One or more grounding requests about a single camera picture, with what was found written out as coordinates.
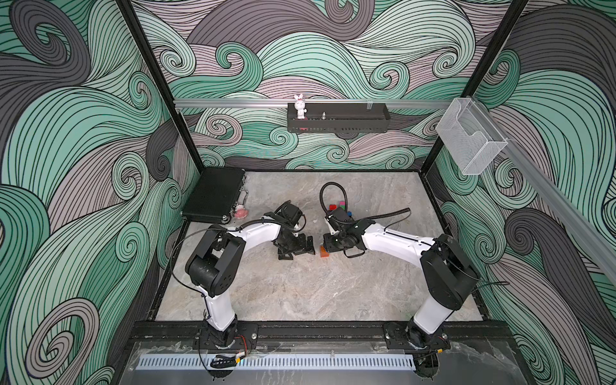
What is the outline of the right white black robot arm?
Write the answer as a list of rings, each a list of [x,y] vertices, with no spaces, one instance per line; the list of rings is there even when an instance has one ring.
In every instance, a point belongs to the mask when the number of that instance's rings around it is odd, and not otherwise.
[[[319,204],[325,213],[330,232],[323,236],[323,248],[328,253],[342,252],[347,258],[357,258],[367,251],[386,253],[421,269],[429,295],[420,309],[408,321],[405,334],[408,343],[418,350],[438,351],[449,347],[443,335],[443,324],[460,308],[476,288],[481,275],[451,236],[420,237],[382,226],[379,219],[410,213],[409,208],[356,220],[343,207],[330,209],[323,199],[325,189],[334,186],[347,198],[347,192],[333,181],[322,186]]]

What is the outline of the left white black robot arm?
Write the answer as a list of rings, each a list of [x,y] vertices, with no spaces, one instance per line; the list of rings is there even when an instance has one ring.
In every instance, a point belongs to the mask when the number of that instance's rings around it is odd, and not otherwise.
[[[246,251],[272,243],[281,261],[315,254],[313,237],[302,232],[306,216],[290,201],[260,219],[237,228],[211,225],[186,262],[184,271],[191,287],[205,300],[205,322],[213,343],[227,347],[234,343],[237,315],[228,293]]]

